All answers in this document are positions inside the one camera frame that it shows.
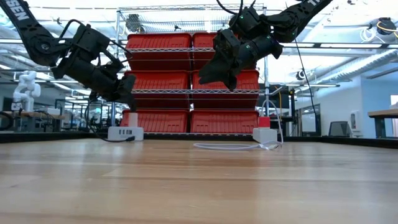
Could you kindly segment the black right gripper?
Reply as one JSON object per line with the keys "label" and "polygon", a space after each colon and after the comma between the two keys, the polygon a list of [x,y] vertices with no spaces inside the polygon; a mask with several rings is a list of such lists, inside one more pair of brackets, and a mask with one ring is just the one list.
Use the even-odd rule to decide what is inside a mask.
{"label": "black right gripper", "polygon": [[283,46],[271,35],[243,40],[230,29],[218,32],[213,39],[213,48],[213,60],[199,71],[199,84],[223,82],[230,91],[236,89],[236,75],[240,70],[249,68],[269,54],[278,59],[283,51]]}

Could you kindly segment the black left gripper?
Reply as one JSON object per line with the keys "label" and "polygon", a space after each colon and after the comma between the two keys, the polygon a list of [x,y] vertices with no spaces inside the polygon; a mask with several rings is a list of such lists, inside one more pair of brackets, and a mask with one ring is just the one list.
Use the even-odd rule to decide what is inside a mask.
{"label": "black left gripper", "polygon": [[51,71],[56,79],[67,75],[106,101],[127,104],[131,112],[136,112],[136,100],[131,93],[135,78],[119,79],[118,72],[123,67],[123,63],[116,58],[104,65],[93,65],[73,56],[63,58]]}

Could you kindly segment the white square USB power hub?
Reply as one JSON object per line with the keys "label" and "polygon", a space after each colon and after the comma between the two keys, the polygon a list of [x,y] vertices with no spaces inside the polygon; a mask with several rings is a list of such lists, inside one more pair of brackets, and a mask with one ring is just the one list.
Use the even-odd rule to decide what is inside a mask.
{"label": "white square USB power hub", "polygon": [[124,141],[127,139],[132,139],[133,141],[143,141],[144,128],[120,126],[112,126],[108,128],[108,140]]}

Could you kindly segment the red plastic storage bin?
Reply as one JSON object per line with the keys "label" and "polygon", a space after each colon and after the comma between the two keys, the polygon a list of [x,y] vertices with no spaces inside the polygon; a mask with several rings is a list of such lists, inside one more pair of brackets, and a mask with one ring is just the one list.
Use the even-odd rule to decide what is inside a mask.
{"label": "red plastic storage bin", "polygon": [[190,132],[205,134],[251,134],[258,127],[255,110],[193,110]]}
{"label": "red plastic storage bin", "polygon": [[[189,90],[190,74],[184,70],[133,70],[124,76],[135,76],[133,90]],[[137,109],[189,109],[185,93],[134,93]]]}
{"label": "red plastic storage bin", "polygon": [[137,124],[145,133],[187,133],[187,110],[137,110]]}
{"label": "red plastic storage bin", "polygon": [[195,51],[192,53],[193,57],[193,69],[200,70],[204,65],[210,61],[215,52],[213,51],[213,39],[216,36],[216,32],[204,33],[197,32],[192,35],[192,47],[194,49],[210,48],[211,51]]}
{"label": "red plastic storage bin", "polygon": [[131,70],[191,70],[188,33],[130,34],[126,54]]}
{"label": "red plastic storage bin", "polygon": [[[193,90],[228,90],[223,82],[200,84],[199,71],[192,72]],[[237,78],[236,90],[259,90],[259,72],[257,70],[244,70]],[[194,93],[193,106],[195,109],[253,109],[257,103],[258,94],[228,93]]]}

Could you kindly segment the long white power strip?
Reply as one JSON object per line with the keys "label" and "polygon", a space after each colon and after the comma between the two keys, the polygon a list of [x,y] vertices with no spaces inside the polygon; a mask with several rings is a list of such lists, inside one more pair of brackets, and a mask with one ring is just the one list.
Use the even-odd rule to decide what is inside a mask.
{"label": "long white power strip", "polygon": [[277,142],[277,131],[270,128],[254,128],[252,138],[260,144],[271,144]]}

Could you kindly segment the distant wooden equipment bench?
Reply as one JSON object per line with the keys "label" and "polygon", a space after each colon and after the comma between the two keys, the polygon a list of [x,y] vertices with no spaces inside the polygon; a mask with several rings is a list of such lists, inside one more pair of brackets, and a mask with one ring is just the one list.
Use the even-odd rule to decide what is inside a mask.
{"label": "distant wooden equipment bench", "polygon": [[45,111],[0,111],[0,131],[34,133],[41,131],[42,123],[45,125],[44,131],[47,126],[59,130],[59,122],[63,119],[64,115],[49,114]]}

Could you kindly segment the dark monitor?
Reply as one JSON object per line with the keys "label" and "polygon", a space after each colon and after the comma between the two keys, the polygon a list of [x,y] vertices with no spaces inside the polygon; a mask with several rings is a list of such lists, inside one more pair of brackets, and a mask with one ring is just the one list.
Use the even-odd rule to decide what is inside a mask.
{"label": "dark monitor", "polygon": [[347,121],[332,121],[330,123],[328,135],[330,137],[350,138],[352,133]]}

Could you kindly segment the wooden table with dark legs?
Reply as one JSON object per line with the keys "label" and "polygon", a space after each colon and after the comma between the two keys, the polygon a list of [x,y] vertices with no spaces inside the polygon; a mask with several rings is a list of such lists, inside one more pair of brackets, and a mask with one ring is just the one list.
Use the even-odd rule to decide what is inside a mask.
{"label": "wooden table with dark legs", "polygon": [[386,138],[385,119],[398,119],[398,109],[370,111],[368,116],[374,119],[376,138],[384,139]]}

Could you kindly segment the black metal table frame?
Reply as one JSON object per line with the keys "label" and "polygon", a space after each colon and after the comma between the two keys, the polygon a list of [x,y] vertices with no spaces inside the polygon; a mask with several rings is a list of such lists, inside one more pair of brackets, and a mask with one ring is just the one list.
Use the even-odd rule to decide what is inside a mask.
{"label": "black metal table frame", "polygon": [[[70,139],[95,138],[93,133],[60,132],[60,133],[0,133],[0,143],[59,141]],[[193,133],[145,133],[145,139],[182,140],[182,141],[252,141],[249,134],[193,134]],[[284,142],[319,142],[344,144],[365,147],[398,149],[398,139],[363,139],[338,137],[288,137]]]}

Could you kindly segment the white wall dispenser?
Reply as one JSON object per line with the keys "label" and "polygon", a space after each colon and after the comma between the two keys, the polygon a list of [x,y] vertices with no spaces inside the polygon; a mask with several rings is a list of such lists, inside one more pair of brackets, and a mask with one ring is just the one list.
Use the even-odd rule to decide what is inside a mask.
{"label": "white wall dispenser", "polygon": [[351,130],[353,132],[361,132],[361,113],[354,110],[350,114]]}

